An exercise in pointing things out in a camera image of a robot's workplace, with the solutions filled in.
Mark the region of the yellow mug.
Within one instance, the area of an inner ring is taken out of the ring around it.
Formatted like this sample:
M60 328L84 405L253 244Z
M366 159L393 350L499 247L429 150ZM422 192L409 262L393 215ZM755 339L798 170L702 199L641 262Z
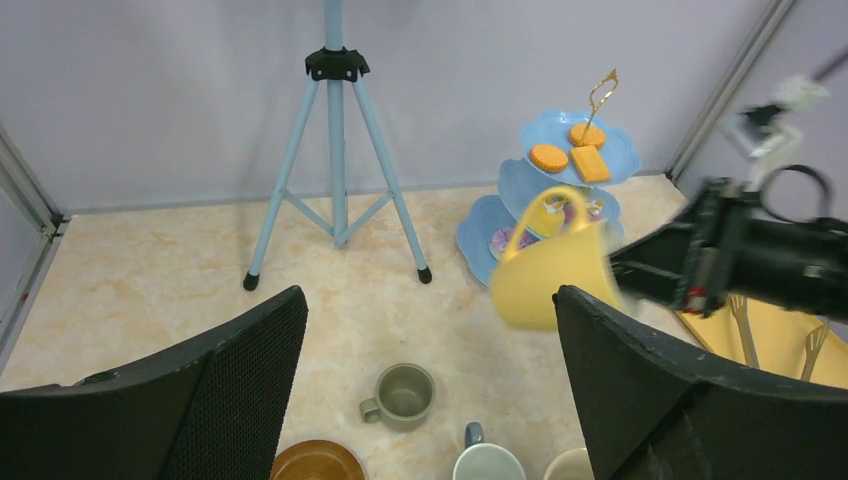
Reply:
M533 211L550 196L564 197L574 206L576 215L571 226L518 250L518 241L529 226ZM605 224L591 222L586 206L583 196L568 186L551 187L530 203L488 284L494 308L506 325L554 330L557 320L552 296L563 285L577 286L624 313L633 312L635 302L624 298L613 277Z

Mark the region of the pink cupcake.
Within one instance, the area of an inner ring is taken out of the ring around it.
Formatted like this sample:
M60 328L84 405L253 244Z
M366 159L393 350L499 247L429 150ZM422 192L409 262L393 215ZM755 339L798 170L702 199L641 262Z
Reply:
M602 200L590 200L586 206L586 213L591 222L599 221L603 218L604 202ZM576 210L571 203L566 203L563 206L564 224L572 222L576 215Z

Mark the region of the purple donut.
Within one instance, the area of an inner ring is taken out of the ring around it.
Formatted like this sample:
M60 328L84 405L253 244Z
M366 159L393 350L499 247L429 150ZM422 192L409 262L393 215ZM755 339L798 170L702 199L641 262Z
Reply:
M489 251L496 261L501 259L501 255L506 246L509 244L509 241L513 236L513 232L513 227L501 227L496 230L489 240ZM518 241L517 249L522 250L537 241L538 239L535 236L524 232Z

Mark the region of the metal tongs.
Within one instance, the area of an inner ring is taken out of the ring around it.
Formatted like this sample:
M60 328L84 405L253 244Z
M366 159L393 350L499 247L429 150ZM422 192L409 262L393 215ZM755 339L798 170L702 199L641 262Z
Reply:
M804 382L824 368L823 350L833 337L829 320L742 295L729 296L727 306L747 366Z

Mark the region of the large cream mug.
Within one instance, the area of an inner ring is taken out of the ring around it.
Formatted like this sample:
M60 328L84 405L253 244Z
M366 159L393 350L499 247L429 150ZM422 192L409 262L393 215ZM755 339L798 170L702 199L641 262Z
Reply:
M557 455L548 465L543 480L594 480L588 451L573 448Z

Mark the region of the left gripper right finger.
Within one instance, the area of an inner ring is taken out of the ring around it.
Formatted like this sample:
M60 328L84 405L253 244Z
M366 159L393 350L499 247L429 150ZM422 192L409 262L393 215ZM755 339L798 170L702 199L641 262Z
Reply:
M843 479L847 393L714 355L574 286L559 339L598 479Z

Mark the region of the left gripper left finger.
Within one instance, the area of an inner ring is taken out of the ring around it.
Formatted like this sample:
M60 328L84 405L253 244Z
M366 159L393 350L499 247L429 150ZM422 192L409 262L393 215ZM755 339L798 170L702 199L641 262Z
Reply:
M292 286L71 386L1 396L5 479L266 479L308 318Z

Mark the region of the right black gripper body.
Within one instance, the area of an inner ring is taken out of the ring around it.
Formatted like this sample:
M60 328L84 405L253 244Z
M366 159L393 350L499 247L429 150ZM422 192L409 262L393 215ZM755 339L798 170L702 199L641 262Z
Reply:
M751 218L748 184L708 177L667 223L610 255L621 290L703 317L727 297L733 263Z

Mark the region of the yellow cupcake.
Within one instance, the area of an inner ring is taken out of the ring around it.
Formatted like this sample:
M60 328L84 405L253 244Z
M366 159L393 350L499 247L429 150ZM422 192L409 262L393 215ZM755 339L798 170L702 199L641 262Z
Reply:
M550 196L537 207L529 222L529 229L544 239L560 233L568 223L569 201L561 196Z

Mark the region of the brown coaster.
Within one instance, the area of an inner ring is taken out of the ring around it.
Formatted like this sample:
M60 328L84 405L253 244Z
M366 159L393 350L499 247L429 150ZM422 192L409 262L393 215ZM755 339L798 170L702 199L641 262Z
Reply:
M270 480L365 480L365 470L344 446L322 439L306 440L282 451Z

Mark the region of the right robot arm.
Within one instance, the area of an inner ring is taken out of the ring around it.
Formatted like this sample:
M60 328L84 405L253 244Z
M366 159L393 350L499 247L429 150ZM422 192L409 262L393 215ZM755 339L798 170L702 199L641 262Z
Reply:
M611 254L619 287L703 317L739 294L846 322L846 224L758 219L757 199L741 182L705 179L666 224Z

